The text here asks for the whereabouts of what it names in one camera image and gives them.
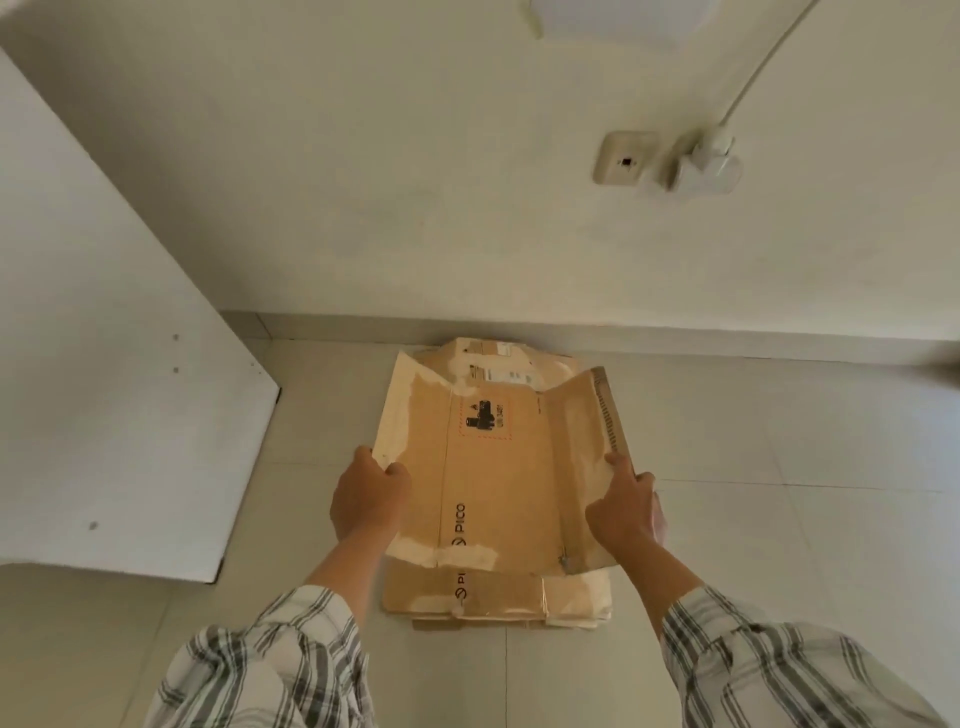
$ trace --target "wall outlet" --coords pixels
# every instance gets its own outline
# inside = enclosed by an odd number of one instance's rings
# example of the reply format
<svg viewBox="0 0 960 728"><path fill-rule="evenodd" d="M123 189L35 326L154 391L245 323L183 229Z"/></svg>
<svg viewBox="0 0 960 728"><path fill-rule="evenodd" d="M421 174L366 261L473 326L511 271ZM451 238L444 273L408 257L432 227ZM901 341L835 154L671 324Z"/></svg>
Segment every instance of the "wall outlet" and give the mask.
<svg viewBox="0 0 960 728"><path fill-rule="evenodd" d="M660 136L654 132L610 132L600 145L593 181L597 184L636 184L659 145Z"/></svg>

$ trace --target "tiled floor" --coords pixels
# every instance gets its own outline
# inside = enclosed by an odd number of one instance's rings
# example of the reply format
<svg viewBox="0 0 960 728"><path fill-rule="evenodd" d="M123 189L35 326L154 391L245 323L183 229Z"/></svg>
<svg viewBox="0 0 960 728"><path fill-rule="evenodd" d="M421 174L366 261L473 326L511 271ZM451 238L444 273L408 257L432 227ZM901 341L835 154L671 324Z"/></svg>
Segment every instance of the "tiled floor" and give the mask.
<svg viewBox="0 0 960 728"><path fill-rule="evenodd" d="M240 625L333 543L326 511L371 442L396 347L250 342L283 386L213 587L0 568L0 721L139 725L167 661ZM814 362L587 353L638 467L660 477L668 544L717 587L861 639L960 724L960 376ZM675 727L679 709L622 573L596 632L414 632L376 611L364 641L380 723Z"/></svg>

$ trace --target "baseboard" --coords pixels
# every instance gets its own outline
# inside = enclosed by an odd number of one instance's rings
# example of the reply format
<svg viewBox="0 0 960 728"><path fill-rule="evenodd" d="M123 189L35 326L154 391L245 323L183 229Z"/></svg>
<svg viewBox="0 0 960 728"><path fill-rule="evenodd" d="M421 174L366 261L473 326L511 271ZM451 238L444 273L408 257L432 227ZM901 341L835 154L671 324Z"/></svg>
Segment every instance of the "baseboard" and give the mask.
<svg viewBox="0 0 960 728"><path fill-rule="evenodd" d="M246 338L436 346L455 336L472 336L523 341L549 352L696 354L858 364L929 365L960 362L960 341L697 328L257 314L247 311L224 311L223 316L238 335Z"/></svg>

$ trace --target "flattened cardboard box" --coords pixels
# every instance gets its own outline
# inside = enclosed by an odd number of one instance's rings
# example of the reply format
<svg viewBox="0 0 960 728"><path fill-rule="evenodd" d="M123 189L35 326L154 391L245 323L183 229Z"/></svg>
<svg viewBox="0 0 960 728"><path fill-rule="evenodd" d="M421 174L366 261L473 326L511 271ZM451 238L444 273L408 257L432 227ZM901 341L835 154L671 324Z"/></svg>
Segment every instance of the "flattened cardboard box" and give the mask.
<svg viewBox="0 0 960 728"><path fill-rule="evenodd" d="M383 608L421 623L526 622L593 628L610 618L606 570L579 576L531 576L493 571L425 569L390 559L384 574Z"/></svg>
<svg viewBox="0 0 960 728"><path fill-rule="evenodd" d="M433 569L562 576L612 566L584 510L626 442L603 368L519 344L456 339L401 353L373 455L410 471L387 553Z"/></svg>

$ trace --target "plaid shirt sleeve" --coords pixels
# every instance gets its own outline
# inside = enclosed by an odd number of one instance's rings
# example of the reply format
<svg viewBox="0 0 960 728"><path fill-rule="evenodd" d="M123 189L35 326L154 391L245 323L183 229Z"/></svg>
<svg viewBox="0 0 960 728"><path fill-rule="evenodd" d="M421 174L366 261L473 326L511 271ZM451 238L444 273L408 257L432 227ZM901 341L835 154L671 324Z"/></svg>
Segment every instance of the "plaid shirt sleeve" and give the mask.
<svg viewBox="0 0 960 728"><path fill-rule="evenodd" d="M670 609L661 647L686 728L946 726L851 638L770 622L710 587Z"/></svg>
<svg viewBox="0 0 960 728"><path fill-rule="evenodd" d="M329 589L281 596L252 627L209 627L180 649L145 728L372 728L367 656Z"/></svg>

